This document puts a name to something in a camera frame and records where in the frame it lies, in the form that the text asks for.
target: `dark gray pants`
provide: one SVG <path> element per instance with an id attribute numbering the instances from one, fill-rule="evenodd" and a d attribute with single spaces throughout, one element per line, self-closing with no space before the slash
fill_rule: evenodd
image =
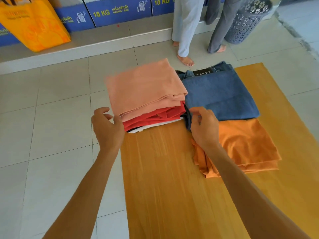
<path id="1" fill-rule="evenodd" d="M 233 20 L 239 8 L 241 8 L 242 0 L 225 0 L 221 17 L 209 42 L 207 51 L 215 53 L 219 50 L 221 43 L 226 36 L 229 28 L 232 26 Z M 205 22 L 207 25 L 212 24 L 218 16 L 220 0 L 208 0 Z"/>

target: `black label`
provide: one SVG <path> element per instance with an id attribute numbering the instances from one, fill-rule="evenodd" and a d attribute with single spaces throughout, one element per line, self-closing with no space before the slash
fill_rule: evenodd
<path id="1" fill-rule="evenodd" d="M 194 75 L 195 76 L 202 76 L 202 75 L 207 75 L 207 74 L 211 74 L 211 73 L 213 73 L 211 68 L 200 69 L 200 70 L 195 70 L 194 71 Z"/>

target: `yellow shopping bag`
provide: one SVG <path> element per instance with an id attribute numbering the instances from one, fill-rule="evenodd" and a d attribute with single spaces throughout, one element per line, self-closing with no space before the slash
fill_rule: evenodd
<path id="1" fill-rule="evenodd" d="M 48 0 L 0 0 L 0 23 L 34 52 L 71 41 Z"/>

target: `peach folded garment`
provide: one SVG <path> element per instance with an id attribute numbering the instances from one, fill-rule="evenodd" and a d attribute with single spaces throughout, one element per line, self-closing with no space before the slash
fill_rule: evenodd
<path id="1" fill-rule="evenodd" d="M 245 173 L 278 169 L 281 157 L 258 119 L 219 122 L 219 142 L 228 156 Z M 220 177 L 213 162 L 192 139 L 194 163 L 206 178 Z"/>
<path id="2" fill-rule="evenodd" d="M 167 59 L 106 78 L 114 115 L 128 121 L 156 109 L 180 106 L 187 90 Z"/>

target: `blue sign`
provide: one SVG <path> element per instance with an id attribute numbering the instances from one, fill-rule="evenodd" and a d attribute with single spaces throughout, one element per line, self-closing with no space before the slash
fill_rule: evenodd
<path id="1" fill-rule="evenodd" d="M 97 27 L 150 17 L 150 0 L 98 0 L 86 2 Z"/>
<path id="2" fill-rule="evenodd" d="M 20 43 L 20 41 L 0 24 L 0 47 L 18 43 Z"/>
<path id="3" fill-rule="evenodd" d="M 175 0 L 152 0 L 153 16 L 174 12 Z"/>
<path id="4" fill-rule="evenodd" d="M 55 11 L 68 32 L 95 28 L 84 3 L 55 8 Z"/>

